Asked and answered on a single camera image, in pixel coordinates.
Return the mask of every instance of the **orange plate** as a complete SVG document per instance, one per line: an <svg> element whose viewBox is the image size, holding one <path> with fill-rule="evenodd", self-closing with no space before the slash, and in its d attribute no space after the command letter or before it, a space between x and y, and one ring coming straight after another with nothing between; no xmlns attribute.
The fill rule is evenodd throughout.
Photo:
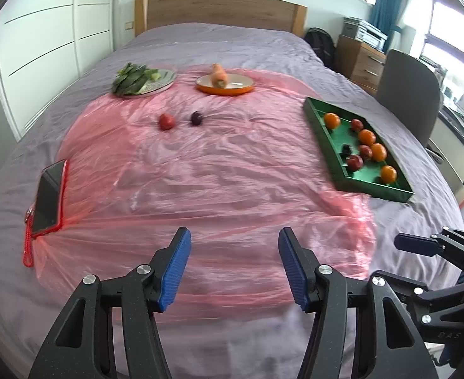
<svg viewBox="0 0 464 379"><path fill-rule="evenodd" d="M255 83L250 77L240 74L227 74L229 83L225 88L216 88L211 84L211 74L197 78L196 88L206 94L214 95L241 95L255 88Z"/></svg>

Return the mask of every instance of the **red wrist strap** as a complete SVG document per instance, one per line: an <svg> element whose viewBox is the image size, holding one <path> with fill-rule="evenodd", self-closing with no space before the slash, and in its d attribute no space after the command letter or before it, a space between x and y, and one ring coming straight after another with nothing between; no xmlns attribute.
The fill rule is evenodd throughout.
<svg viewBox="0 0 464 379"><path fill-rule="evenodd" d="M32 222L34 221L34 212L30 208L25 214L25 245L23 247L23 264L27 268L34 266L34 258L32 256Z"/></svg>

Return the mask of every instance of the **white sheer curtain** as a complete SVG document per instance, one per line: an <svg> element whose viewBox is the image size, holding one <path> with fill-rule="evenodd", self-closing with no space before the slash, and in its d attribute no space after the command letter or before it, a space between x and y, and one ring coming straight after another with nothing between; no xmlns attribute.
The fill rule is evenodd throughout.
<svg viewBox="0 0 464 379"><path fill-rule="evenodd" d="M394 31L391 36L390 49L400 49L401 47L401 33L400 30L404 29L406 24L404 23L404 18L407 13L407 9L413 0L402 0L400 4L399 15L397 16L397 21L395 22L398 31Z"/></svg>

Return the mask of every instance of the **chair backrest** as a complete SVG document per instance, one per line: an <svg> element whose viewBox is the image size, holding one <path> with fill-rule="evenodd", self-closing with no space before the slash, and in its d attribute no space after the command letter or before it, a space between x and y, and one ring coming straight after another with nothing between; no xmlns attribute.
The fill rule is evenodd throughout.
<svg viewBox="0 0 464 379"><path fill-rule="evenodd" d="M441 91L436 76L425 64L390 50L376 100L426 146L439 113Z"/></svg>

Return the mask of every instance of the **carrot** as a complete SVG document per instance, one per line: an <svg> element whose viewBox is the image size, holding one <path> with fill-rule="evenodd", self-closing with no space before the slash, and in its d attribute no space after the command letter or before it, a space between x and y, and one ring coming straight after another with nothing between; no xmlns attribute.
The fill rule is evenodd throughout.
<svg viewBox="0 0 464 379"><path fill-rule="evenodd" d="M220 64L213 64L213 73L211 74L211 84L216 88L226 88L229 83L227 73Z"/></svg>

